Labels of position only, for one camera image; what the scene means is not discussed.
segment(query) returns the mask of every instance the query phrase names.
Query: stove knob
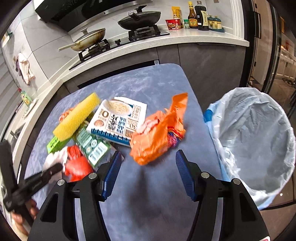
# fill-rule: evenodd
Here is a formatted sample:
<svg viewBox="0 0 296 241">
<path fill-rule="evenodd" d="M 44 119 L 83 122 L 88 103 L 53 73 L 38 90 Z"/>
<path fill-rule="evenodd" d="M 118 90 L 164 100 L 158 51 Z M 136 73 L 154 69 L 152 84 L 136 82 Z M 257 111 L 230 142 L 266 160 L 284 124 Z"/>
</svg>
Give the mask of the stove knob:
<svg viewBox="0 0 296 241">
<path fill-rule="evenodd" d="M 120 39 L 115 40 L 115 43 L 116 43 L 117 45 L 120 45 L 120 42 L 121 42 Z"/>
</svg>

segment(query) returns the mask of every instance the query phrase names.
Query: wok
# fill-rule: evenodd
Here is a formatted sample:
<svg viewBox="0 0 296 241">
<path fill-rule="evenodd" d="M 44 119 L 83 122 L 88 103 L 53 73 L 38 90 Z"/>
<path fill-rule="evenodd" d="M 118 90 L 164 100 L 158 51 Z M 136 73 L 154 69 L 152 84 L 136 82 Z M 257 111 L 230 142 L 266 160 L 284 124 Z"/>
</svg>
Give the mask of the wok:
<svg viewBox="0 0 296 241">
<path fill-rule="evenodd" d="M 142 9 L 144 7 L 146 7 L 146 5 L 136 8 L 137 13 L 129 11 L 127 17 L 118 21 L 119 26 L 127 30 L 137 30 L 139 28 L 152 27 L 156 24 L 160 19 L 161 12 L 143 12 Z"/>
<path fill-rule="evenodd" d="M 99 43 L 105 37 L 106 29 L 101 28 L 92 32 L 87 32 L 87 28 L 81 30 L 83 36 L 77 39 L 74 43 L 66 45 L 64 47 L 59 48 L 59 51 L 71 48 L 75 51 L 82 51 L 85 50 L 92 45 Z"/>
</svg>

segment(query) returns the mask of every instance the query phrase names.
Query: yellow sponge roll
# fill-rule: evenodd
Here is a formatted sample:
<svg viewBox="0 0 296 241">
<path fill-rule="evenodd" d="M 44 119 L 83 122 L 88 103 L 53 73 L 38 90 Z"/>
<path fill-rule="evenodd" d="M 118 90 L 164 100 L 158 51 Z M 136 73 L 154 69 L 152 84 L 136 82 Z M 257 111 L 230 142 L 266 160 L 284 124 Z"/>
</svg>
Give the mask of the yellow sponge roll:
<svg viewBox="0 0 296 241">
<path fill-rule="evenodd" d="M 69 115 L 54 129 L 53 134 L 60 141 L 71 138 L 81 123 L 84 122 L 99 103 L 100 98 L 96 93 L 92 93 L 69 113 Z"/>
</svg>

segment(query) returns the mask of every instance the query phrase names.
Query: marbled tabletop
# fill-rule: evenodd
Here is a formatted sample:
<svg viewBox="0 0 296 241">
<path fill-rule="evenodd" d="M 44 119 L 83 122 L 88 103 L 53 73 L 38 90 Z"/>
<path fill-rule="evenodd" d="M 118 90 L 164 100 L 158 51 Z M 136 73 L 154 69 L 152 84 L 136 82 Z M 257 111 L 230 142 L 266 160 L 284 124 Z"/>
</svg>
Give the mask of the marbled tabletop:
<svg viewBox="0 0 296 241">
<path fill-rule="evenodd" d="M 175 155 L 182 149 L 189 161 L 202 171 L 221 178 L 218 157 L 203 121 L 201 108 L 182 70 L 175 64 L 160 64 L 118 74 L 86 86 L 63 98 L 47 118 L 31 152 L 25 178 L 40 172 L 47 156 L 46 145 L 53 137 L 59 116 L 91 93 L 103 99 L 125 96 L 147 104 L 147 114 L 169 108 L 172 96 L 188 93 L 184 116 L 185 138 L 179 145 L 146 166 L 138 165 L 129 155 L 130 148 L 117 146 L 125 157 L 112 195 L 100 203 L 112 241 L 181 241 L 189 234 L 197 203 L 186 195 L 176 167 Z M 34 195 L 40 208 L 52 185 Z M 75 201 L 79 216 L 79 200 Z M 218 240 L 222 218 L 221 202 L 212 240 Z M 85 240 L 82 222 L 77 218 L 79 240 Z"/>
</svg>

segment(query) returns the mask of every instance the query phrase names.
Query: dark bottle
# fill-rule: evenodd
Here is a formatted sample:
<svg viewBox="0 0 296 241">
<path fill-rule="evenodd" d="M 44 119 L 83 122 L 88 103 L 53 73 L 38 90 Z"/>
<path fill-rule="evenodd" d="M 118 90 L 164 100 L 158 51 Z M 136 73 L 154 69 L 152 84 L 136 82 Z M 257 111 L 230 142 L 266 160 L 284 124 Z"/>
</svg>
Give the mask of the dark bottle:
<svg viewBox="0 0 296 241">
<path fill-rule="evenodd" d="M 198 28 L 198 25 L 197 25 L 197 17 L 196 17 L 196 14 L 194 12 L 194 8 L 193 8 L 193 5 L 192 5 L 192 2 L 189 1 L 188 2 L 188 5 L 189 5 L 188 20 L 189 20 L 190 28 Z"/>
<path fill-rule="evenodd" d="M 197 16 L 198 29 L 208 31 L 209 23 L 207 21 L 207 8 L 202 5 L 201 1 L 197 1 L 197 5 L 194 7 L 194 9 Z"/>
</svg>

